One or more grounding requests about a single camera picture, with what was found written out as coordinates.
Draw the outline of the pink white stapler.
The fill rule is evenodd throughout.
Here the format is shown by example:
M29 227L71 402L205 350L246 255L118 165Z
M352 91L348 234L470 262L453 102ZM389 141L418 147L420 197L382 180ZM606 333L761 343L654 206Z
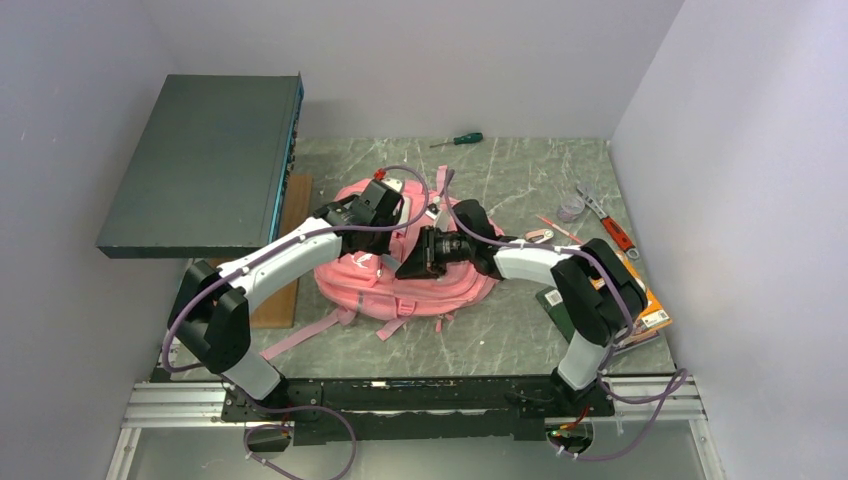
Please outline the pink white stapler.
M530 243L542 244L551 241L555 234L551 229L543 228L527 232L524 240Z

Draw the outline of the red adjustable wrench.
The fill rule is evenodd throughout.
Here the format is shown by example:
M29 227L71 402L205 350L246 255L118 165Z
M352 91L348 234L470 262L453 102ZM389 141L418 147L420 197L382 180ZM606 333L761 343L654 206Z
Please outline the red adjustable wrench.
M616 246L631 260L638 260L640 252L625 230L603 209L600 203L590 193L590 189L583 184L575 187L583 203L599 218L605 231L616 244Z

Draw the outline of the pink pencil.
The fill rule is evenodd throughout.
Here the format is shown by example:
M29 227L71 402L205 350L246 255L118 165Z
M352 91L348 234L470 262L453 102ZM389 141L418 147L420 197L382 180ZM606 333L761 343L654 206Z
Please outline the pink pencil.
M572 234L571 232L567 231L566 229L564 229L563 227L561 227L561 226L560 226L560 225L558 225L557 223L553 222L552 220L549 220L548 218L546 218L546 217L544 217L544 216L541 216L541 215L536 215L536 217L537 217L540 221L542 221L543 223L545 223L546 225L548 225L549 227L551 227L553 230L556 230L557 232L559 232L559 233L561 233L561 234L565 235L565 236L566 236L567 238L569 238L572 242L574 242L574 243L576 243L576 244L579 244L579 245L582 245L582 244L584 243L584 242L583 242L581 239L579 239L576 235L574 235L574 234Z

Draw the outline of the clear tape roll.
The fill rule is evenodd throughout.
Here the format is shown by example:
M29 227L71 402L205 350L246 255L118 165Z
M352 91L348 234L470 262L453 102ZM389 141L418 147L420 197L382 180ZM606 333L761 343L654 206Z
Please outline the clear tape roll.
M585 210L586 205L579 194L565 198L557 209L557 218L565 223L574 222Z

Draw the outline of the dark green book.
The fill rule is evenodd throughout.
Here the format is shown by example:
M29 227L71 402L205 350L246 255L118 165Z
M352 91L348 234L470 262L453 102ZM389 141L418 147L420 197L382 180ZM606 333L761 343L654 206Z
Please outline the dark green book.
M553 287L546 287L535 294L535 299L565 338L565 341L571 343L575 328L558 290ZM641 345L658 340L660 337L661 334L658 329L649 331L642 320L637 320L634 322L633 334L614 349L613 355L623 354Z

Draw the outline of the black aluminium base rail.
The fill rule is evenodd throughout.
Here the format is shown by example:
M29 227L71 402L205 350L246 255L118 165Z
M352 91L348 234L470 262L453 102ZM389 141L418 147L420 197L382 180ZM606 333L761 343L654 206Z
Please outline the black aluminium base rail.
M294 379L286 407L253 407L223 381L141 383L133 388L125 428L292 428L298 446L343 441L508 437L537 441L569 424L573 432L610 426L634 433L658 421L705 417L694 381L658 400L667 376L606 379L606 390L569 402L546 375Z

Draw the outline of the green handled screwdriver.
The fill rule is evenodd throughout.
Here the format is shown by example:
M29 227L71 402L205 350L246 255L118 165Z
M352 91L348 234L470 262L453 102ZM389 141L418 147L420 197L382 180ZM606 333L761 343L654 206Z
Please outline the green handled screwdriver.
M480 143L484 140L484 135L481 132L472 132L464 135L460 135L457 137L453 137L451 140L431 145L431 148L437 148L447 145L472 145L476 143Z

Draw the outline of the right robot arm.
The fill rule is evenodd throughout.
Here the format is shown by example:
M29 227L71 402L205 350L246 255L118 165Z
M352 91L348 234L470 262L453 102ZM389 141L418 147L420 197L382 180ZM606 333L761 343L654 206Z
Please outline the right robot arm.
M527 280L555 288L574 328L564 358L553 370L551 401L574 415L585 407L617 338L647 308L645 288L607 242L592 239L578 247L533 244L500 235L476 200L453 208L456 230L420 230L400 264L400 280L436 279L454 263L469 263L496 280Z

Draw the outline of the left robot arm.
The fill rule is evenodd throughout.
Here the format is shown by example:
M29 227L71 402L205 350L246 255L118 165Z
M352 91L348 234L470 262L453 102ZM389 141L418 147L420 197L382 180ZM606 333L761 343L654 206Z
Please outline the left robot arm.
M289 382L252 348L251 315L320 265L358 251L388 253L403 204L391 183L371 179L362 192L318 208L293 231L245 257L218 267L196 262L179 286L163 349L179 340L199 366L239 387L258 417L279 417L290 403Z

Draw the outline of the orange comic book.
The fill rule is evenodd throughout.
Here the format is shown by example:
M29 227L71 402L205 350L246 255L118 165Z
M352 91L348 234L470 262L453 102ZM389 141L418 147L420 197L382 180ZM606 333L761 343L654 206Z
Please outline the orange comic book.
M643 288L647 296L647 307L642 311L638 318L633 321L634 330L632 335L636 336L652 333L669 326L673 322L672 318L655 297L653 292L647 287L627 255L621 251L616 251L616 256L627 268L637 283Z

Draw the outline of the dark grey flat box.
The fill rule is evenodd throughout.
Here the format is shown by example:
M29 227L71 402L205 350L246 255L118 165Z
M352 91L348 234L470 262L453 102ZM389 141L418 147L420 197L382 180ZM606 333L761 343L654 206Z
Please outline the dark grey flat box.
M301 76L166 77L96 240L112 259L238 258L274 242Z

